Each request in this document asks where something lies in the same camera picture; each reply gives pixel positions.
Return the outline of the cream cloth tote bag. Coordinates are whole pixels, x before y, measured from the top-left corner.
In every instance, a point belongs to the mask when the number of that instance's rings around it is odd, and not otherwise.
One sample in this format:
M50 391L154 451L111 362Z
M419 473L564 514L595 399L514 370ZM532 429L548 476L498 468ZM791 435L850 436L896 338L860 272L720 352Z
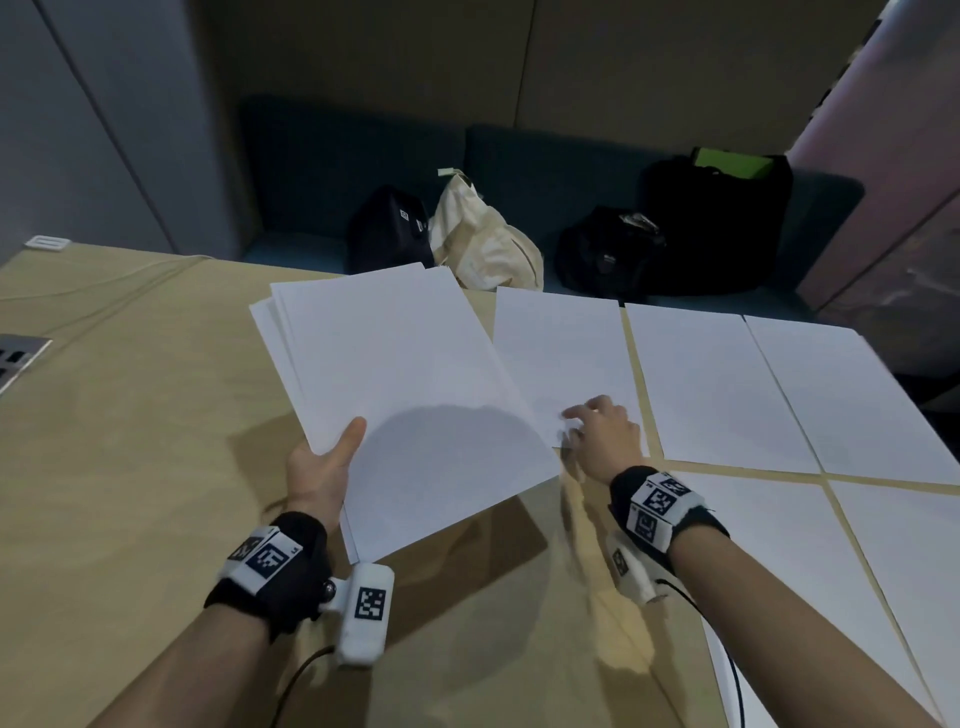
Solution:
M437 174L446 186L428 230L438 266L448 268L467 290L543 291L545 261L537 245L483 200L464 172L446 167Z

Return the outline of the white wrist marker tag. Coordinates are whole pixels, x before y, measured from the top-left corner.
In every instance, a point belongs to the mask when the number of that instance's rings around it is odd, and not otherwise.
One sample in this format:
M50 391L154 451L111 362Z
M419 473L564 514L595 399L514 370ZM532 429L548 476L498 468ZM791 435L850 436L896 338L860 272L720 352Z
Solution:
M667 472L655 471L630 496L626 532L666 554L684 518L705 505L700 493Z
M234 549L218 571L225 580L256 597L279 572L300 555L304 547L285 535L281 528L270 525L255 528Z

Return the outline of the white right wrist marker tag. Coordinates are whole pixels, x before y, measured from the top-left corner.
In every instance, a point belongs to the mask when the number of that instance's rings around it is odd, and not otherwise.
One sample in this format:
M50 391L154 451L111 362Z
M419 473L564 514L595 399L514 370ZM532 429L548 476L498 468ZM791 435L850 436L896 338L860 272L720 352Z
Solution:
M630 496L626 532L666 554L684 518L705 505L700 493L667 472L655 471Z

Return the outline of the person's left hand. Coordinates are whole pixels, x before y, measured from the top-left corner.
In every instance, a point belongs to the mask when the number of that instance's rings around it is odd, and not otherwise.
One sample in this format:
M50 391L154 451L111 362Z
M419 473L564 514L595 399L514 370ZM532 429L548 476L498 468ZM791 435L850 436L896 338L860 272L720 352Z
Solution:
M283 510L308 515L327 532L334 532L340 525L350 468L328 470L323 456L314 453L306 441L290 452L286 461Z

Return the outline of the white left wrist marker tag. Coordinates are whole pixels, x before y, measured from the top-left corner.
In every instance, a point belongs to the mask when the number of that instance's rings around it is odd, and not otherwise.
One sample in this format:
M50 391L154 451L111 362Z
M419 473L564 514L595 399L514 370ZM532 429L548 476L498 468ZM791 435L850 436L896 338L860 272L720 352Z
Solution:
M270 525L255 528L234 549L218 571L225 580L256 597L279 572L300 555L304 547L285 535L281 528Z

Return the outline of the small black bag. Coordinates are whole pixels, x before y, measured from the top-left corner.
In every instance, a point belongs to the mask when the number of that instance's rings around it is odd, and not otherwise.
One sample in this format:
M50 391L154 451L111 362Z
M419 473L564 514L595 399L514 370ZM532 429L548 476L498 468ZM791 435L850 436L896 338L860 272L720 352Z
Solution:
M346 228L345 271L362 274L420 263L436 266L421 199L392 185L375 189Z

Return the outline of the dark teal sofa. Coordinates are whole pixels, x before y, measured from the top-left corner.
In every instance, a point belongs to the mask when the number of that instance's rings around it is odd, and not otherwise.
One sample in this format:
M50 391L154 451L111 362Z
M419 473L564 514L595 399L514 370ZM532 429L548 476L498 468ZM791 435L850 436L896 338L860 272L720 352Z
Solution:
M467 127L325 103L253 95L239 128L263 232L243 259L345 273L351 217L377 189L395 186L433 214L454 167L541 251L547 292L574 295L554 267L562 231L599 205L642 199L642 172L666 151L548 131Z

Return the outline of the black shoulder bag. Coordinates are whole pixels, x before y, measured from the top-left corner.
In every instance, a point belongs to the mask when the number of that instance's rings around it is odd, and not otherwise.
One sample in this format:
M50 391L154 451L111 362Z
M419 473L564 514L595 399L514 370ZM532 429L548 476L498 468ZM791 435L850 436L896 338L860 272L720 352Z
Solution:
M665 250L661 228L643 213L598 205L559 234L554 268L577 294L637 303Z

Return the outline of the person's right forearm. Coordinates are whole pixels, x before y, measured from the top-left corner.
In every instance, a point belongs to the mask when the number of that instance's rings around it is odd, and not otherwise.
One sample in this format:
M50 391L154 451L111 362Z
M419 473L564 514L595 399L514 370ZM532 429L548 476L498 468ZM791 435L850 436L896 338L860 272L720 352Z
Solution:
M675 574L778 728L942 728L909 692L756 559L694 525Z

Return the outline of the stack of white paper sheets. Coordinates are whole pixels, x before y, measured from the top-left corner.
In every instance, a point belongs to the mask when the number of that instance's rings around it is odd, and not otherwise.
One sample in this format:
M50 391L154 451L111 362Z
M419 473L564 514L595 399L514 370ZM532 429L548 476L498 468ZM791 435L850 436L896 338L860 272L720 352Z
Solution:
M249 311L314 452L366 420L342 512L351 564L560 474L449 269L411 264L270 292Z

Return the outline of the person's left forearm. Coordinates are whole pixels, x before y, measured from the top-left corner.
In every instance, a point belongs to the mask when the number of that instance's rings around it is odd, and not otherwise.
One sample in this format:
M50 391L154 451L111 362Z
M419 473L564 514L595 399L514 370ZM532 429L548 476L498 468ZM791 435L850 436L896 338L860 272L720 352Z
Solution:
M216 604L197 617L88 728L256 728L293 663L294 637Z

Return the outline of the white paper sheet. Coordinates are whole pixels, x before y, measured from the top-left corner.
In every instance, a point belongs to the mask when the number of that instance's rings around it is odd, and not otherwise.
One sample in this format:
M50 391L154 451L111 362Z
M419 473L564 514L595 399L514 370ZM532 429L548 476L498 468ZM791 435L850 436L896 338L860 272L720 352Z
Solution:
M621 308L613 299L500 287L493 345L545 442L563 444L569 407L607 395L642 423Z
M947 728L960 728L960 494L830 485Z
M742 317L632 303L626 312L665 459L820 473Z
M943 728L821 485L673 470L726 530L669 556L776 728Z
M825 473L960 487L960 462L860 334L745 322Z

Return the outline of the green folder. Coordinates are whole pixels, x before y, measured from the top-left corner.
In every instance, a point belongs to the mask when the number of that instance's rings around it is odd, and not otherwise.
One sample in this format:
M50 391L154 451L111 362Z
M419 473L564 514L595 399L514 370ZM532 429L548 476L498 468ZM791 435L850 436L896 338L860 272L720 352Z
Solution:
M691 151L691 163L696 167L713 169L726 176L742 179L761 179L775 166L768 155L756 155L734 151L698 147Z

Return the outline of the large black backpack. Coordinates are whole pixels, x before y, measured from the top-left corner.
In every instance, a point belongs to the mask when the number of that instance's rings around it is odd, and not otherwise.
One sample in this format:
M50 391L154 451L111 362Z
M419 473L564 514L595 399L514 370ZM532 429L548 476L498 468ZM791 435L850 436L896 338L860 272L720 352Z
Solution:
M793 191L787 157L770 154L768 175L742 179L696 167L690 155L657 161L641 174L639 206L666 242L645 280L645 295L753 290L774 270Z

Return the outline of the person's right hand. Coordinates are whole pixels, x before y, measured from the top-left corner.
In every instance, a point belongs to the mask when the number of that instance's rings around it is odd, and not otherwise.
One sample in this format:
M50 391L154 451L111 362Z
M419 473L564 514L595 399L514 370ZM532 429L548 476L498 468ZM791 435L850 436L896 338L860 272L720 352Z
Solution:
M607 394L567 407L560 415L566 421L585 425L589 431L588 444L565 449L587 478L609 486L625 471L643 465L641 427Z

